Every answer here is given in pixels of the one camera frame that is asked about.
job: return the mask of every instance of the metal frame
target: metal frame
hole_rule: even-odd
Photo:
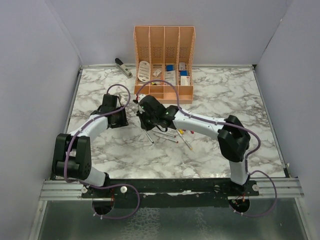
[[[126,64],[127,66],[135,66],[135,64]],[[75,84],[75,90],[72,96],[69,112],[67,115],[66,124],[64,127],[64,132],[66,133],[68,130],[68,125],[70,121],[70,117],[72,114],[72,110],[74,107],[74,103],[76,100],[76,95],[78,92],[78,87],[81,79],[81,75],[83,72],[83,69],[91,69],[91,68],[110,68],[115,67],[115,64],[99,64],[99,65],[86,65],[86,66],[80,66],[79,73],[76,79]],[[265,111],[269,120],[269,124],[271,127],[271,131],[275,140],[276,147],[279,152],[280,160],[282,163],[282,166],[284,169],[286,169],[286,163],[283,160],[283,156],[281,153],[281,149],[278,143],[278,139],[276,136],[276,133],[273,128],[272,121],[270,119],[270,115],[267,109],[267,106],[265,104],[265,100],[263,97],[263,94],[261,92],[261,88],[259,86],[259,82],[257,79],[256,72],[252,65],[194,65],[194,68],[201,68],[201,67],[210,67],[210,68],[250,68],[253,71],[263,105],[265,107]],[[249,199],[272,199],[274,198],[274,188],[267,178],[252,178],[252,180],[255,180],[257,182],[257,185],[259,187],[259,196],[250,196],[247,197]],[[316,240],[317,238],[317,232],[315,231],[315,228],[312,224],[312,221],[310,219],[310,216],[308,214],[305,202],[304,202],[304,193],[302,190],[302,187],[300,185],[298,178],[286,178],[286,177],[276,177],[272,178],[272,180],[275,183],[278,198],[295,198],[298,213],[301,217],[301,221],[303,224],[303,227],[305,229],[307,238],[309,240]],[[110,201],[110,198],[82,198],[82,189],[83,185],[78,183],[67,183],[64,180],[46,180],[43,183],[41,194],[39,197],[38,207],[36,211],[36,215],[32,224],[31,232],[29,235],[29,240],[36,240],[39,237],[42,222],[45,216],[47,202],[48,201]]]

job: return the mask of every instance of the white marble surface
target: white marble surface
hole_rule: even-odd
[[[131,100],[136,70],[126,78],[116,68],[84,69],[76,94],[68,132],[80,127],[90,113],[102,103],[107,88],[115,83],[131,90]],[[192,72],[194,101],[182,105],[193,113],[217,118],[237,116],[242,124],[261,138],[261,148],[249,157],[248,169],[261,170],[272,177],[284,177],[279,153],[262,103],[258,86],[249,68],[214,69],[196,68]],[[122,102],[127,92],[114,87],[111,94],[121,94]],[[137,105],[132,101],[126,109],[129,126],[108,129],[91,143],[93,166],[109,173],[111,178],[226,178],[230,176],[229,162],[222,157],[217,141],[200,134],[186,133],[190,150],[178,138],[173,143],[153,135],[152,145],[140,128],[135,115]],[[250,149],[257,145],[254,137]]]

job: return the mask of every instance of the wooden organizer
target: wooden organizer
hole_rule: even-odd
[[[144,82],[138,79],[139,63],[147,61],[150,63],[150,79],[164,80],[167,64],[173,64],[175,70],[175,89],[178,91],[181,104],[191,104],[194,98],[194,85],[192,80],[192,63],[196,39],[195,27],[193,26],[135,26],[134,27],[134,48],[136,79],[134,94],[141,88]],[[190,85],[180,85],[179,63],[185,63],[185,68],[190,76]],[[153,72],[161,69],[158,77]],[[156,85],[149,83],[140,91],[141,94],[152,95],[162,104],[175,104],[177,97],[174,89],[156,82]]]

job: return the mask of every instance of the blue eraser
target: blue eraser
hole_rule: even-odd
[[[173,65],[167,65],[166,66],[166,70],[169,71],[173,71],[174,70],[174,66]]]
[[[180,71],[180,76],[188,76],[188,72],[187,71]]]

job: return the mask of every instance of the white wall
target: white wall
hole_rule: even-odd
[[[320,1],[294,0],[256,72],[289,170],[320,236]]]
[[[79,58],[43,0],[0,7],[0,239],[28,238]]]
[[[257,64],[291,0],[47,0],[83,64],[134,63],[135,25],[195,26],[195,64]]]

